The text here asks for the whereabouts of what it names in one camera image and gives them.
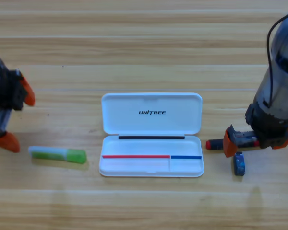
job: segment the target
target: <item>red line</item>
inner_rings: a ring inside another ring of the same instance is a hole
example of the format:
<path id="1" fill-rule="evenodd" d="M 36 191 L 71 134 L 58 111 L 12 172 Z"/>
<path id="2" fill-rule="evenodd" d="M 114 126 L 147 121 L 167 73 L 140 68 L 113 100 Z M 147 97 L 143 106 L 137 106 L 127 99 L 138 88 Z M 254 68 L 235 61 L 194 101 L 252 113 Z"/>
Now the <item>red line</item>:
<path id="1" fill-rule="evenodd" d="M 108 159 L 114 159 L 114 158 L 120 158 L 120 159 L 126 159 L 126 158 L 131 158 L 131 159 L 155 159 L 155 158 L 166 158 L 169 159 L 169 156 L 167 155 L 104 155 L 102 158 L 108 158 Z"/>

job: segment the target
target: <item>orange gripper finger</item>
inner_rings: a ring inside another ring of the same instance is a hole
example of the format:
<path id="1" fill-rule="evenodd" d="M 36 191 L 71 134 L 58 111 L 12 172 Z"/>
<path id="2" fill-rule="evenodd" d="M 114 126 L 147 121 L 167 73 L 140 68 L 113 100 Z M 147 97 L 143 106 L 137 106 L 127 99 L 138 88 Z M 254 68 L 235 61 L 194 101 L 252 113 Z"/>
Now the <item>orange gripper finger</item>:
<path id="1" fill-rule="evenodd" d="M 6 134 L 0 138 L 0 147 L 11 152 L 20 152 L 20 144 L 14 134 L 6 132 Z"/>
<path id="2" fill-rule="evenodd" d="M 226 157 L 233 157 L 238 150 L 237 145 L 230 140 L 227 131 L 223 138 L 223 150 Z"/>
<path id="3" fill-rule="evenodd" d="M 35 105 L 35 95 L 34 92 L 25 79 L 24 76 L 22 76 L 23 79 L 20 80 L 20 83 L 23 85 L 24 89 L 27 91 L 27 96 L 24 99 L 24 103 L 26 103 L 28 106 L 34 106 Z"/>

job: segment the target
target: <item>silver cylindrical robot part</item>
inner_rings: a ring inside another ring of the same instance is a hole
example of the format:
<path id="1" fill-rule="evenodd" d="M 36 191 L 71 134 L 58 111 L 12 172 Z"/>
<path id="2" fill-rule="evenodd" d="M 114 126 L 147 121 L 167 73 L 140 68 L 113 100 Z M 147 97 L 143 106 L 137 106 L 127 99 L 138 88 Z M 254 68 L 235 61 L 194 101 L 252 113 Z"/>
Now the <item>silver cylindrical robot part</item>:
<path id="1" fill-rule="evenodd" d="M 269 115 L 280 120 L 288 120 L 288 74 L 272 61 L 273 67 L 273 96 L 272 106 L 266 106 L 270 97 L 270 73 L 267 70 L 264 79 L 254 98 L 259 107 Z"/>
<path id="2" fill-rule="evenodd" d="M 273 70 L 273 95 L 270 102 L 270 73 L 267 70 L 254 98 L 254 103 L 267 114 L 281 120 L 288 120 L 288 18 L 280 25 L 271 46 Z"/>

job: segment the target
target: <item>black line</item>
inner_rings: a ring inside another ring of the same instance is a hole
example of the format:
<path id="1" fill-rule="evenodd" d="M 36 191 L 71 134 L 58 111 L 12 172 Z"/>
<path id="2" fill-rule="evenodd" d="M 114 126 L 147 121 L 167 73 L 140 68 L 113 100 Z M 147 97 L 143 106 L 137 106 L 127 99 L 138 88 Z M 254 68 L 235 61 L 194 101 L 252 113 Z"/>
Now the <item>black line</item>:
<path id="1" fill-rule="evenodd" d="M 119 139 L 179 139 L 184 140 L 184 136 L 119 136 Z"/>

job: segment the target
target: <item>black cable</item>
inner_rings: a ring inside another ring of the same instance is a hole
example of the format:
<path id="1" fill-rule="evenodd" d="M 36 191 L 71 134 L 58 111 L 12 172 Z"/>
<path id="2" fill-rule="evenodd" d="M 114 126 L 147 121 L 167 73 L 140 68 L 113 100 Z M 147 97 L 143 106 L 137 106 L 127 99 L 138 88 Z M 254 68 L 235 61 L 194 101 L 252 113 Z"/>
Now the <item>black cable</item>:
<path id="1" fill-rule="evenodd" d="M 288 18 L 288 14 L 282 17 L 281 19 L 279 19 L 276 23 L 274 23 L 274 25 L 269 30 L 268 36 L 267 36 L 267 54 L 268 54 L 268 63 L 269 63 L 269 71 L 270 71 L 270 99 L 269 99 L 268 108 L 270 108 L 272 105 L 272 96 L 273 96 L 273 73 L 272 73 L 272 63 L 271 63 L 271 55 L 270 55 L 270 36 L 271 36 L 272 31 L 275 29 L 275 27 L 287 18 Z"/>

